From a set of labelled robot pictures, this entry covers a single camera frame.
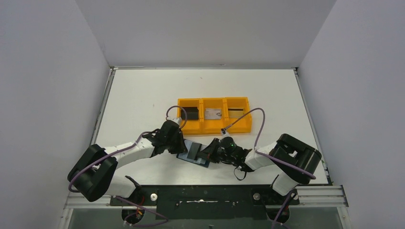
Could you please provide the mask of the black cards stack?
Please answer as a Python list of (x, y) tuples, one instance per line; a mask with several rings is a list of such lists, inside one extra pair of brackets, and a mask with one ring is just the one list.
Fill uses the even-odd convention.
[(199, 120), (199, 109), (197, 107), (183, 107), (180, 112), (182, 120)]

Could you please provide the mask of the dark card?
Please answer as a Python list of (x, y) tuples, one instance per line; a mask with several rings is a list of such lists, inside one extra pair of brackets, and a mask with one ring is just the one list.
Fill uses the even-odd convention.
[(192, 142), (188, 150), (187, 159), (197, 160), (197, 154), (199, 153), (202, 144)]

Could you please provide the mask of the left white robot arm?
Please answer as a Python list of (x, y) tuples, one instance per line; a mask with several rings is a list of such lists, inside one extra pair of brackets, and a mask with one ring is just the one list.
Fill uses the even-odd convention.
[(128, 175), (116, 175), (116, 171), (165, 151), (186, 152), (181, 123), (181, 118), (168, 119), (161, 128), (143, 132), (133, 142), (111, 147), (89, 146), (67, 176), (68, 190), (81, 193), (89, 202), (110, 195), (120, 196), (130, 204), (137, 203), (141, 199), (139, 184)]

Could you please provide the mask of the blue card holder wallet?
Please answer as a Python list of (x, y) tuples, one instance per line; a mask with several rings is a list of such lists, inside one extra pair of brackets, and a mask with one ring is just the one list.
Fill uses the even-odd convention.
[(184, 153), (177, 154), (176, 158), (189, 162), (189, 163), (193, 163), (195, 165), (199, 165), (199, 166), (208, 168), (210, 162), (207, 159), (203, 159), (203, 158), (197, 156), (197, 154), (202, 149), (205, 149), (207, 146), (203, 145), (201, 143), (198, 143), (198, 142), (191, 141), (191, 140), (184, 140), (184, 142), (185, 142), (187, 151)]

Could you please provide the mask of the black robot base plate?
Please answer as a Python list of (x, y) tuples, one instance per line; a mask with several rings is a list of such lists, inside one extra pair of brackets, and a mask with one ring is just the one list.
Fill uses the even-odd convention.
[(122, 219), (134, 226), (145, 225), (146, 217), (158, 221), (277, 218), (286, 222), (288, 208), (300, 203), (296, 189), (288, 197), (270, 185), (143, 185), (128, 198), (111, 198), (110, 205), (122, 207)]

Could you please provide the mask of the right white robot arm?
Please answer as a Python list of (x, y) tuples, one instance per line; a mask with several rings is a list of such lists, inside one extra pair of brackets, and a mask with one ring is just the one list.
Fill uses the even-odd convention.
[(322, 159), (317, 149), (288, 134), (282, 134), (265, 147), (245, 149), (226, 133), (209, 145), (197, 145), (197, 148), (195, 159), (232, 165), (245, 174), (277, 166), (281, 173), (268, 191), (269, 199), (276, 204), (282, 203), (297, 185), (315, 180), (314, 172)]

